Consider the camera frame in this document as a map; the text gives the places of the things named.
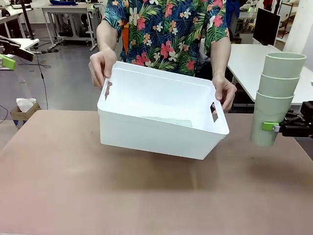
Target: person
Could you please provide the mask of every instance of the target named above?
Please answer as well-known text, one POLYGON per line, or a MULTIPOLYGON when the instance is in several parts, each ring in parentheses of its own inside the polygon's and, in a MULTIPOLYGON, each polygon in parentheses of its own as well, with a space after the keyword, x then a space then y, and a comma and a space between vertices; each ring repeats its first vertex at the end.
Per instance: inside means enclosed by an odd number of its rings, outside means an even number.
POLYGON ((104 80, 110 78, 117 58, 113 50, 126 23, 129 23, 127 63, 191 76, 195 73, 202 32, 206 31, 203 36, 205 49, 211 54, 216 99, 224 110, 229 110, 237 89, 225 78, 231 51, 224 19, 225 2, 108 0, 103 21, 97 28, 99 52, 90 57, 93 84, 102 88, 104 80))

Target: cup stack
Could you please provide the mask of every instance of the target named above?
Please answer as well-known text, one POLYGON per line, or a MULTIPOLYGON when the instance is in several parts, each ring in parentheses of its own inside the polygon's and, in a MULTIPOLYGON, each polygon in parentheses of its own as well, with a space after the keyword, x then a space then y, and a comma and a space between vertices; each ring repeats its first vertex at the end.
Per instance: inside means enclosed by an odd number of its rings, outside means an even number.
POLYGON ((256 94, 250 139, 259 146, 273 145, 277 132, 262 130, 263 122, 282 122, 291 106, 306 56, 289 52, 266 55, 256 94))

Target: tan tabletop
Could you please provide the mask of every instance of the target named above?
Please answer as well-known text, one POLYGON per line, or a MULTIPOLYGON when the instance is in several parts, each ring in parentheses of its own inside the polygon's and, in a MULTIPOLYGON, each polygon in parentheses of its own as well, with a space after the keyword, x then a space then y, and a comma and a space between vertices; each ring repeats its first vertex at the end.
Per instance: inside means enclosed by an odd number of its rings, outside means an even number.
POLYGON ((100 144, 97 112, 38 111, 0 154, 0 232, 312 235, 313 163, 292 138, 249 141, 252 115, 192 160, 100 144))

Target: tissue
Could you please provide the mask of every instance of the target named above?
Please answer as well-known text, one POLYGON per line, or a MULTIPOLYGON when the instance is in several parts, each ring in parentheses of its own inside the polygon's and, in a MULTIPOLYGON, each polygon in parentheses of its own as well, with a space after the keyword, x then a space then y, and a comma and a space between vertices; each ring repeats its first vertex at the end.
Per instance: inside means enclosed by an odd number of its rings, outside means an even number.
POLYGON ((16 103, 17 103, 19 109, 23 113, 26 113, 36 103, 36 99, 33 99, 33 98, 32 99, 18 98, 18 99, 16 99, 16 103))

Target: green clip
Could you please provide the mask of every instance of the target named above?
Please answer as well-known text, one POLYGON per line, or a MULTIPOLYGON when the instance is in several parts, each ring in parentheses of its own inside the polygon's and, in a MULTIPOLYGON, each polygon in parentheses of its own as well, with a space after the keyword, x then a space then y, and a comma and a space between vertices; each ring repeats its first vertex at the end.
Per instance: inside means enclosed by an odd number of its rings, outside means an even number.
POLYGON ((14 70, 16 67, 16 62, 5 55, 0 55, 0 60, 2 60, 2 67, 14 70))
POLYGON ((262 130, 264 131, 273 131, 274 130, 274 126, 278 126, 279 123, 278 122, 263 122, 262 124, 262 130))

